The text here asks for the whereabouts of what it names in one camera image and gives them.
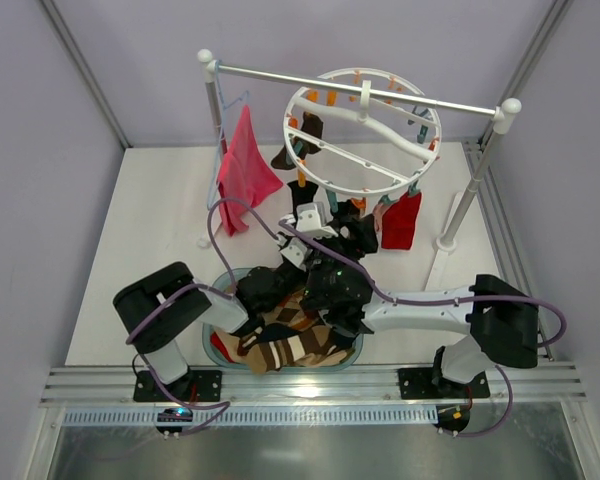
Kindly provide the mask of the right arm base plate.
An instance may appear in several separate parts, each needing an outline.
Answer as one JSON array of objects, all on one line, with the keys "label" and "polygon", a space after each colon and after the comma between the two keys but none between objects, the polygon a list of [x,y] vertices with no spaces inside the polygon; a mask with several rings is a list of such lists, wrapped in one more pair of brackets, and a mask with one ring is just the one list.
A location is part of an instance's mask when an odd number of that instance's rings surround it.
[{"label": "right arm base plate", "polygon": [[491,396],[484,372],[468,384],[436,376],[432,367],[401,368],[397,370],[397,376],[403,400],[486,399]]}]

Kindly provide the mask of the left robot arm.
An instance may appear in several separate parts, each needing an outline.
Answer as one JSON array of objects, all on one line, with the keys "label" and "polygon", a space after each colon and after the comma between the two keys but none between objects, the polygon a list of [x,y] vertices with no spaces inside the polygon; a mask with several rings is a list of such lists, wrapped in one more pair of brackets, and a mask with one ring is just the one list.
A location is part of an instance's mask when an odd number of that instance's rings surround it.
[{"label": "left robot arm", "polygon": [[240,278],[231,271],[228,292],[198,282],[185,263],[174,262],[123,288],[113,307],[128,333],[126,343],[147,363],[135,374],[133,400],[217,401],[222,373],[191,369],[176,338],[194,322],[238,337],[252,333],[303,276],[287,261],[275,269],[252,268]]}]

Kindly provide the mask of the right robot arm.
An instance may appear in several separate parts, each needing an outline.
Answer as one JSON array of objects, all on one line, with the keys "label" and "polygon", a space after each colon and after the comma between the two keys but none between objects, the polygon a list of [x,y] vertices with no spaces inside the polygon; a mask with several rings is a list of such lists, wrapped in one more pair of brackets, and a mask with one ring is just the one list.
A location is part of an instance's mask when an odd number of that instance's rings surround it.
[{"label": "right robot arm", "polygon": [[439,347],[433,363],[409,378],[412,398],[430,394],[460,398],[478,393],[479,377],[494,366],[533,369],[538,364],[537,302],[490,274],[455,289],[420,292],[381,290],[354,257],[364,234],[299,239],[308,246],[304,305],[343,337],[384,331],[441,331],[458,340]]}]

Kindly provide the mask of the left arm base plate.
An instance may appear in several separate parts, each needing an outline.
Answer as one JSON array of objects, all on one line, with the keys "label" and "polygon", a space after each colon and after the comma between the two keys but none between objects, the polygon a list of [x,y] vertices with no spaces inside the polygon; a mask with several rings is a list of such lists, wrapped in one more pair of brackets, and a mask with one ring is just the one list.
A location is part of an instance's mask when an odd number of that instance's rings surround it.
[{"label": "left arm base plate", "polygon": [[[220,370],[190,370],[187,374],[165,388],[179,401],[218,402],[222,386]],[[169,398],[156,384],[148,370],[141,370],[136,375],[133,400],[137,403],[166,402]]]}]

